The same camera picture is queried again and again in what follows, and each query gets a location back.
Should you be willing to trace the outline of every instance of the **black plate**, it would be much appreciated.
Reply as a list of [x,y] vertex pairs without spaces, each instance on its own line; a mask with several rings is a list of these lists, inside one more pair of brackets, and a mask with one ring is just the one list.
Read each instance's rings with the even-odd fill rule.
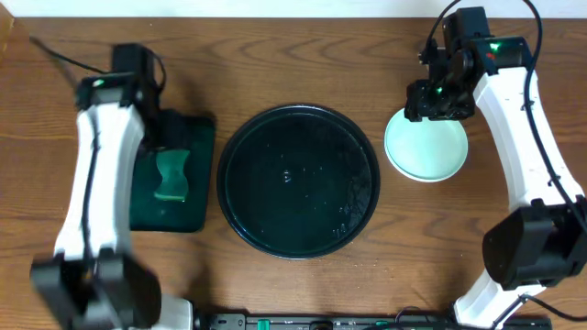
[[345,116],[313,105],[256,115],[228,141],[218,200],[237,233],[278,257],[342,248],[367,225],[380,176],[369,140]]

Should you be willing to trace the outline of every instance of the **wood grain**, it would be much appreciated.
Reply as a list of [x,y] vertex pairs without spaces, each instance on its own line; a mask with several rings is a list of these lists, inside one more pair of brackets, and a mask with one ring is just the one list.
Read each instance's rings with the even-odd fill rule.
[[[534,41],[529,20],[493,20],[493,34]],[[134,233],[138,258],[164,290],[207,310],[250,313],[395,314],[441,310],[483,269],[485,231],[507,216],[500,161],[481,115],[463,124],[470,152],[439,183],[405,178],[386,159],[387,121],[405,87],[426,70],[415,58],[430,19],[20,19],[0,68],[0,327],[55,328],[30,288],[35,254],[50,253],[66,215],[76,158],[72,91],[28,45],[31,31],[54,49],[107,68],[109,45],[142,42],[164,59],[162,105],[210,112],[217,132],[205,229],[192,235]],[[587,22],[547,20],[540,91],[563,157],[587,186]],[[79,77],[86,73],[76,71]],[[354,120],[377,152],[382,191],[354,242],[324,258],[265,255],[228,226],[216,198],[216,166],[231,135],[275,105],[330,106]],[[585,314],[587,276],[541,298]],[[528,305],[523,313],[544,314]],[[557,329],[580,329],[553,318]]]

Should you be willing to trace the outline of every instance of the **light green bowl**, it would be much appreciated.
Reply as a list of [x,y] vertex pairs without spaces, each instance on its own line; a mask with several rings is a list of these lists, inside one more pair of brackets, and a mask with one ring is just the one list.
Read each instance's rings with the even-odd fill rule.
[[420,182],[439,182],[459,171],[469,144],[460,122],[452,120],[412,123],[398,111],[385,129],[385,152],[394,167]]

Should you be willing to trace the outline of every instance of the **black cable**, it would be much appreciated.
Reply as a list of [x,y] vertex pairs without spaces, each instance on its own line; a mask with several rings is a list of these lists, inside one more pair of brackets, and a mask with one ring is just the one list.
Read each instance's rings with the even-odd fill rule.
[[161,57],[159,55],[157,55],[154,51],[152,51],[151,54],[153,55],[155,60],[157,60],[157,62],[159,63],[159,66],[161,67],[162,77],[161,77],[161,83],[159,84],[159,93],[161,93],[165,89],[165,84],[167,83],[167,72],[165,71],[165,66],[163,65],[163,60],[161,59]]
[[438,16],[437,21],[434,22],[434,26],[432,26],[432,30],[430,30],[430,34],[428,35],[428,39],[426,40],[426,46],[424,48],[425,52],[428,52],[428,48],[430,47],[430,44],[432,43],[432,38],[434,37],[434,32],[437,30],[438,24],[440,24],[444,15],[446,15],[447,12],[459,2],[460,0],[454,0],[449,5],[447,5],[446,8],[444,8],[442,13],[440,13],[440,16]]
[[102,73],[102,74],[106,74],[106,71],[102,71],[100,69],[97,69],[93,66],[87,65],[87,64],[83,64],[77,60],[72,60],[70,58],[67,58],[63,55],[61,55],[60,53],[58,53],[57,51],[54,51],[52,49],[50,49],[49,47],[47,47],[40,39],[33,37],[33,36],[29,36],[28,40],[30,41],[30,43],[32,43],[33,45],[37,46],[40,50],[43,50],[45,53],[47,53],[48,55],[50,55],[51,57],[61,60],[61,61],[66,61],[70,64],[79,66],[80,68],[86,69],[87,71],[91,71],[91,72],[97,72],[97,73]]
[[560,310],[552,307],[551,305],[539,300],[536,297],[533,297],[531,295],[527,295],[527,294],[523,294],[520,296],[522,299],[524,300],[529,300],[532,303],[536,303],[538,305],[540,305],[540,307],[548,310],[549,312],[555,314],[556,316],[563,318],[567,321],[571,321],[571,322],[587,322],[587,315],[585,316],[573,316],[573,315],[569,315],[567,313],[561,312]]
[[544,161],[544,165],[547,168],[547,172],[548,172],[548,175],[550,176],[550,180],[552,181],[552,184],[554,184],[554,186],[557,188],[560,196],[565,201],[565,204],[567,205],[567,207],[569,207],[570,211],[577,219],[577,222],[579,223],[582,230],[585,232],[585,234],[587,234],[587,224],[585,224],[585,221],[583,221],[583,215],[581,215],[581,213],[579,212],[579,210],[577,209],[577,207],[575,206],[573,201],[567,195],[567,192],[565,192],[564,188],[562,187],[562,184],[560,184],[559,176],[554,171],[554,168],[552,167],[552,164],[550,163],[550,158],[548,157],[548,153],[547,153],[546,149],[544,148],[544,144],[542,143],[542,139],[540,138],[540,135],[538,134],[536,122],[534,120],[534,115],[532,114],[533,102],[530,101],[530,83],[532,81],[532,74],[534,72],[534,69],[536,68],[538,56],[540,55],[540,48],[542,47],[542,19],[540,19],[540,14],[538,13],[538,11],[534,7],[534,5],[529,0],[523,0],[523,1],[528,5],[530,10],[532,11],[532,14],[534,14],[534,18],[537,22],[537,27],[538,27],[538,37],[537,37],[536,49],[534,50],[534,54],[532,55],[532,61],[530,61],[529,65],[527,67],[528,73],[526,75],[526,80],[524,81],[524,108],[526,109],[526,115],[528,117],[528,124],[530,125],[530,130],[532,131],[532,136],[534,137],[534,140],[536,141],[538,151],[540,152],[540,156],[542,157],[542,160]]
[[75,76],[70,71],[70,69],[63,63],[63,61],[56,59],[55,57],[50,55],[47,51],[45,51],[46,48],[41,47],[42,43],[37,43],[37,42],[31,40],[31,43],[33,45],[35,45],[35,46],[39,47],[41,50],[43,50],[43,53],[47,56],[47,58],[51,62],[53,62],[53,64],[55,64],[55,66],[57,67],[57,70],[59,70],[59,72],[63,76],[63,79],[65,79],[65,81],[70,85],[72,90],[75,91],[75,89],[77,88],[77,80],[75,79]]
[[98,158],[98,131],[96,124],[91,115],[88,116],[90,126],[94,131],[94,139],[92,140],[92,158],[90,160],[90,169],[88,170],[88,179],[85,183],[85,193],[83,195],[83,209],[82,209],[82,238],[83,238],[83,263],[89,269],[92,266],[92,246],[90,242],[90,227],[88,214],[90,212],[90,196],[92,194],[92,183],[94,181],[95,163]]
[[[422,309],[418,306],[405,306],[404,308],[402,308],[402,310],[395,316],[395,322],[398,323],[400,322],[400,319],[402,318],[403,314],[405,311],[407,310],[417,310],[417,311],[421,311]],[[424,318],[426,318],[427,322],[430,322],[430,320],[428,319],[428,315],[424,315]]]

